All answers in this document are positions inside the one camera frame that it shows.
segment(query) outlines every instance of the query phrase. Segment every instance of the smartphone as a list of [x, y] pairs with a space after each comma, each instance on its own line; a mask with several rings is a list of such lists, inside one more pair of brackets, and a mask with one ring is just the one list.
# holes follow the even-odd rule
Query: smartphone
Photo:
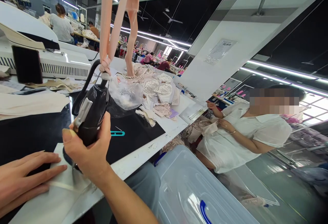
[[42, 84], [40, 56], [37, 50], [12, 46], [19, 83]]

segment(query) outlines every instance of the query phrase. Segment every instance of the white shirt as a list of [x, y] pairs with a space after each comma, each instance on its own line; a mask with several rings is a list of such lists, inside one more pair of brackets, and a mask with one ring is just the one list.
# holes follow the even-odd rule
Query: white shirt
[[58, 40], [63, 42], [70, 42], [72, 39], [71, 33], [73, 33], [72, 25], [66, 18], [61, 18], [56, 14], [50, 15], [50, 24], [53, 26], [52, 30], [57, 35]]
[[[278, 114], [242, 117], [248, 109], [249, 104], [239, 102], [228, 106], [222, 113], [224, 119], [247, 138], [272, 147], [282, 147], [292, 131], [288, 123]], [[205, 135], [197, 150], [215, 165], [216, 173], [228, 172], [260, 155], [239, 144], [220, 127], [216, 132]]]

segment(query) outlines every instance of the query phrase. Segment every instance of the red shirt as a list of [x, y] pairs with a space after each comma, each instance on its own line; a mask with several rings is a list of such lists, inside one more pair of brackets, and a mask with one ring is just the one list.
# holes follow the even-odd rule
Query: red shirt
[[168, 64], [168, 62], [164, 61], [160, 64], [160, 66], [157, 69], [159, 70], [170, 69], [170, 65]]

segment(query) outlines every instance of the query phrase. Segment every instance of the pink strap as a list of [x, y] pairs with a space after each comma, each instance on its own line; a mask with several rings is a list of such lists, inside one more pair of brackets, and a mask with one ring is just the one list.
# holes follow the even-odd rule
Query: pink strap
[[125, 57], [126, 59], [125, 62], [126, 62], [128, 76], [133, 76], [131, 58], [132, 58], [134, 43], [137, 39], [137, 32], [138, 32], [137, 11], [139, 10], [139, 0], [120, 0], [115, 21], [114, 21], [114, 28], [112, 30], [112, 34], [110, 37], [110, 41], [112, 42], [111, 44], [109, 44], [109, 35], [110, 35], [110, 23], [111, 23], [111, 12], [112, 12], [112, 0], [101, 0], [101, 22], [100, 22], [101, 23], [100, 24], [101, 65], [99, 69], [101, 72], [107, 72], [110, 74], [109, 65], [116, 51], [125, 9], [128, 12], [130, 25], [131, 25], [131, 34], [127, 44], [127, 54]]

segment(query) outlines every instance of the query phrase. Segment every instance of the blue handle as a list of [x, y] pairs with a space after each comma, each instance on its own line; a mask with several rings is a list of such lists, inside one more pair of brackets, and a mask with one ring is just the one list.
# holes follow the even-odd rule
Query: blue handle
[[204, 217], [206, 224], [212, 224], [205, 213], [206, 204], [203, 200], [201, 200], [200, 207], [201, 207], [201, 212], [202, 212], [202, 215]]
[[125, 132], [123, 132], [123, 131], [111, 131], [110, 134], [112, 136], [124, 136]]

